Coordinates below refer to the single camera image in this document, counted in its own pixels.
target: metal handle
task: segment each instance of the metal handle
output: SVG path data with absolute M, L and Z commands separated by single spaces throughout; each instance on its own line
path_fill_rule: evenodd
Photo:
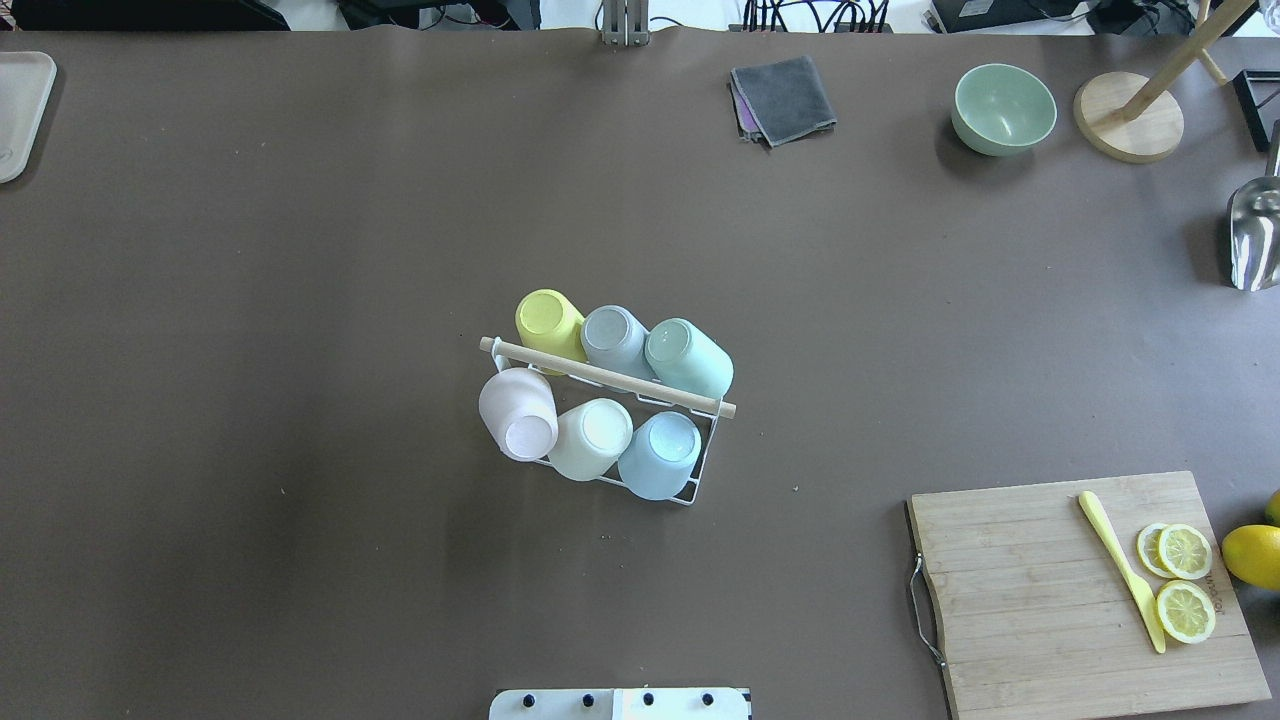
M 942 651 L 933 647 L 933 643 L 924 637 L 924 624 L 920 623 L 920 605 L 915 601 L 915 578 L 920 577 L 924 571 L 924 553 L 915 553 L 915 570 L 911 570 L 911 577 L 906 580 L 906 594 L 911 598 L 911 612 L 915 615 L 915 632 L 920 635 L 920 642 L 924 647 L 929 648 L 929 653 L 933 655 L 933 661 L 938 664 L 938 667 L 947 666 L 947 659 L 942 655 Z
M 1280 176 L 1280 120 L 1271 128 L 1271 154 L 1267 155 L 1267 174 Z

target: wooden stand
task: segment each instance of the wooden stand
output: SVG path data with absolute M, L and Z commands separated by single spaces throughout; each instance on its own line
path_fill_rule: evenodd
M 1208 0 L 1201 0 L 1199 8 L 1197 8 L 1197 10 L 1199 10 L 1198 13 L 1196 13 L 1196 28 L 1198 29 L 1203 27 L 1204 20 L 1208 19 Z M 1213 82 L 1219 85 L 1226 85 L 1229 82 L 1226 78 L 1226 73 L 1224 73 L 1222 68 L 1217 67 L 1217 63 L 1215 63 L 1213 58 L 1210 56 L 1208 47 L 1201 47 L 1199 60 L 1201 64 L 1204 65 L 1204 72 L 1208 73 L 1208 77 L 1213 78 Z
M 1208 46 L 1251 6 L 1253 0 L 1222 3 L 1151 79 L 1106 73 L 1084 83 L 1075 94 L 1075 124 L 1084 137 L 1125 163 L 1167 158 L 1183 140 L 1183 110 L 1169 86 L 1197 58 L 1207 58 Z

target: metal bracket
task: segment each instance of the metal bracket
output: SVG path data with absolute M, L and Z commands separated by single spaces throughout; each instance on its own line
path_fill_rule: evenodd
M 649 45 L 649 0 L 604 0 L 605 45 Z
M 746 688 L 580 688 L 503 691 L 489 720 L 750 720 Z

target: cutting board handle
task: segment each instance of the cutting board handle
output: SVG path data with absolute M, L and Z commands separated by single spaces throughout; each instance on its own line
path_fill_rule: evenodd
M 924 647 L 929 648 L 929 653 L 933 655 L 933 661 L 938 664 L 938 667 L 946 669 L 947 659 L 942 655 L 942 651 L 933 647 L 933 643 L 924 637 L 924 623 L 920 623 L 920 603 L 915 600 L 915 579 L 924 577 L 924 553 L 915 553 L 915 570 L 911 570 L 911 577 L 906 579 L 906 594 L 911 598 L 911 612 L 915 615 L 915 633 L 920 635 L 920 642 Z

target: wooden dowel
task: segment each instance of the wooden dowel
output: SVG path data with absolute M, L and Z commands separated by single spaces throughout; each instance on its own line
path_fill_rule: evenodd
M 1197 28 L 1204 24 L 1204 20 L 1208 19 L 1208 6 L 1210 6 L 1210 0 L 1201 0 L 1196 13 Z M 1208 54 L 1207 47 L 1201 49 L 1199 60 L 1201 64 L 1204 65 L 1204 72 L 1208 73 L 1208 77 L 1213 78 L 1213 82 L 1219 85 L 1226 85 L 1228 82 L 1226 74 L 1222 72 L 1222 68 L 1217 67 L 1217 63 L 1213 61 L 1213 56 Z
M 1147 111 L 1147 108 L 1160 97 L 1161 92 L 1169 90 L 1169 86 L 1174 85 L 1178 76 L 1183 74 L 1183 70 L 1190 65 L 1201 51 L 1207 50 L 1215 40 L 1226 32 L 1245 10 L 1253 6 L 1253 0 L 1226 0 L 1222 3 L 1204 24 L 1196 28 L 1196 35 L 1193 35 L 1187 42 L 1181 44 L 1178 50 L 1174 51 L 1172 58 L 1166 61 L 1147 85 L 1142 86 L 1137 94 L 1125 102 L 1125 106 L 1120 109 L 1120 117 L 1125 122 L 1133 122 Z
M 641 380 L 640 378 L 632 378 L 631 375 L 623 375 L 622 373 L 614 373 L 613 370 L 605 370 L 604 368 L 596 368 L 595 365 L 588 365 L 586 363 L 579 363 L 577 360 L 550 355 L 548 352 L 541 352 L 539 350 L 532 350 L 530 347 L 515 345 L 503 340 L 483 337 L 480 338 L 480 350 L 511 357 L 512 360 L 518 360 L 520 363 L 538 365 L 539 368 L 545 368 L 548 370 L 557 370 L 604 386 L 622 388 L 627 392 L 635 392 L 663 402 L 671 402 L 673 405 L 689 407 L 690 410 L 707 413 L 708 415 L 719 415 L 721 418 L 732 419 L 737 414 L 737 405 L 733 405 L 732 402 L 723 402 L 713 397 L 694 395 L 691 392 L 685 392 L 664 384 Z

